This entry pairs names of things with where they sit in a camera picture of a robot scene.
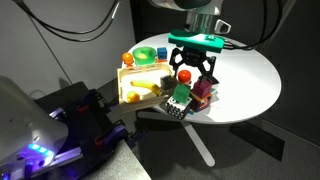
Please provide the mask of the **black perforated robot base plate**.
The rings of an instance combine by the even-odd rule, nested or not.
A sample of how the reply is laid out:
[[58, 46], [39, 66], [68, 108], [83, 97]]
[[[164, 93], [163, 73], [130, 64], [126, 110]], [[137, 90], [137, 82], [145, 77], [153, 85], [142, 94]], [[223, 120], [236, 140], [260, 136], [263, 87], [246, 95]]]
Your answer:
[[69, 134], [58, 154], [58, 163], [32, 180], [151, 180], [124, 140], [111, 147], [98, 147], [94, 139], [114, 123], [110, 106], [78, 112], [77, 105], [89, 91], [78, 82], [36, 101], [46, 112], [67, 125]]

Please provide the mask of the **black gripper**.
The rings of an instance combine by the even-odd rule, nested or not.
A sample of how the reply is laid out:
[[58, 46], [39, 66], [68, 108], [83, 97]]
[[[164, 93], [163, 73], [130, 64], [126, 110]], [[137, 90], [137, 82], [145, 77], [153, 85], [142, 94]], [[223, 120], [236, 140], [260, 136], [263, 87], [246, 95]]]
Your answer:
[[[178, 63], [175, 61], [177, 55], [180, 55], [182, 57], [182, 60]], [[206, 70], [203, 65], [205, 61], [207, 61], [210, 65], [209, 70]], [[199, 67], [199, 70], [201, 72], [201, 76], [199, 77], [199, 79], [208, 81], [208, 77], [213, 76], [215, 62], [216, 62], [216, 58], [207, 57], [205, 51], [184, 47], [182, 50], [178, 48], [174, 48], [172, 50], [169, 65], [171, 65], [174, 70], [175, 78], [177, 76], [177, 70], [179, 66], [182, 64], [186, 64], [192, 67]]]

